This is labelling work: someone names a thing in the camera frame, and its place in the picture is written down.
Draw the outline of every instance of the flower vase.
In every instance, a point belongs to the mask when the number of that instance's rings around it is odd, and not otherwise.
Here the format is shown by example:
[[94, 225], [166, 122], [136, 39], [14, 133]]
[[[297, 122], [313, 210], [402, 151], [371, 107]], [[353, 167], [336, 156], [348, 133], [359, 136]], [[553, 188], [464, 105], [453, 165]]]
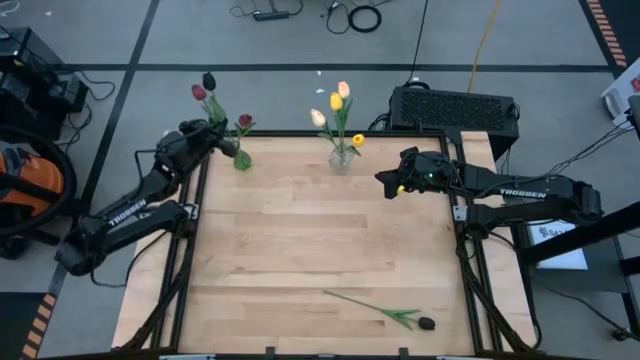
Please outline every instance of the flower vase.
[[333, 151], [329, 155], [329, 166], [334, 173], [338, 175], [345, 175], [351, 168], [351, 161], [353, 160], [353, 153], [350, 151], [338, 151], [337, 148], [333, 148]]

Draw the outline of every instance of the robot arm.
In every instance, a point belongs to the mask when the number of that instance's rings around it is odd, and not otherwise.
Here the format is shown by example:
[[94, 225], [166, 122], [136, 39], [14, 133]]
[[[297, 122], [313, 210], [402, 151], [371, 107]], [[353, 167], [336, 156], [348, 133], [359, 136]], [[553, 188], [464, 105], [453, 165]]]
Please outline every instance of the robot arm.
[[[191, 120], [180, 124], [180, 132], [165, 135], [156, 149], [149, 151], [155, 154], [154, 165], [140, 185], [97, 214], [81, 218], [58, 246], [55, 259], [69, 273], [80, 276], [98, 267], [112, 252], [157, 230], [188, 234], [190, 211], [175, 201], [167, 201], [152, 211], [146, 211], [147, 205], [175, 194], [214, 148], [235, 156], [236, 145], [224, 140], [226, 125], [226, 121], [211, 126], [205, 120]], [[148, 216], [122, 225], [143, 211]]]
[[397, 169], [376, 174], [388, 199], [417, 190], [452, 192], [475, 199], [503, 195], [536, 200], [500, 208], [479, 204], [455, 207], [455, 220], [464, 222], [472, 236], [486, 238], [495, 227], [520, 221], [562, 219], [585, 225], [602, 217], [600, 193], [589, 184], [565, 176], [499, 175], [486, 168], [451, 161], [437, 152], [420, 152], [415, 147], [401, 152], [400, 158]]

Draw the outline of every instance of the dark flower bud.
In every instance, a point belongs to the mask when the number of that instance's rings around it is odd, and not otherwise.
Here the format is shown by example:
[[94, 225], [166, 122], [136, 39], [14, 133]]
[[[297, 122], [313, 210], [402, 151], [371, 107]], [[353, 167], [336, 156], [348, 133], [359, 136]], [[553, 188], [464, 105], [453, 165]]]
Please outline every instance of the dark flower bud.
[[241, 128], [247, 128], [253, 122], [253, 117], [249, 114], [240, 115], [238, 118], [238, 124], [240, 124]]
[[209, 90], [213, 91], [216, 89], [216, 78], [211, 75], [210, 72], [202, 75], [202, 86]]
[[202, 101], [207, 97], [207, 92], [204, 91], [204, 89], [201, 88], [200, 85], [193, 85], [191, 87], [191, 93], [193, 94], [193, 97], [198, 101]]

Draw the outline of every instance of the wooden tabletop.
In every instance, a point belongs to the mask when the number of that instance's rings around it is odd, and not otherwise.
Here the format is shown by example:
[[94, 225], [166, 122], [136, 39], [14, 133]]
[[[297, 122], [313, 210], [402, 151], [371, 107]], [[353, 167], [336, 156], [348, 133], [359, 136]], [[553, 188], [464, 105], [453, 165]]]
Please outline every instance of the wooden tabletop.
[[[486, 134], [463, 138], [467, 161], [493, 169]], [[250, 137], [242, 146], [254, 160], [245, 173], [221, 155], [211, 160], [180, 351], [264, 353], [275, 346], [280, 354], [391, 355], [407, 347], [414, 355], [473, 354], [448, 197], [414, 193], [386, 200], [373, 177], [397, 167], [408, 147], [440, 151], [437, 140], [369, 138], [348, 175], [332, 174], [331, 145], [320, 138]], [[114, 346], [155, 306], [167, 249], [168, 236], [134, 267]], [[492, 239], [485, 253], [496, 305], [533, 344], [515, 254]], [[436, 329], [409, 331], [323, 290], [383, 308], [420, 309]], [[483, 311], [480, 320], [489, 345]]]

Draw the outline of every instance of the white tulip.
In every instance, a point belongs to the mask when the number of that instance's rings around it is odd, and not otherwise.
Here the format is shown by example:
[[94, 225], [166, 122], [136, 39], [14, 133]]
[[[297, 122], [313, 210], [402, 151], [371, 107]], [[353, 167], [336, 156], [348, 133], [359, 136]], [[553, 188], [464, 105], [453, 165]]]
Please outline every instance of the white tulip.
[[327, 123], [327, 119], [325, 119], [324, 115], [316, 109], [311, 109], [311, 121], [313, 121], [313, 125], [317, 127], [323, 127], [324, 124]]

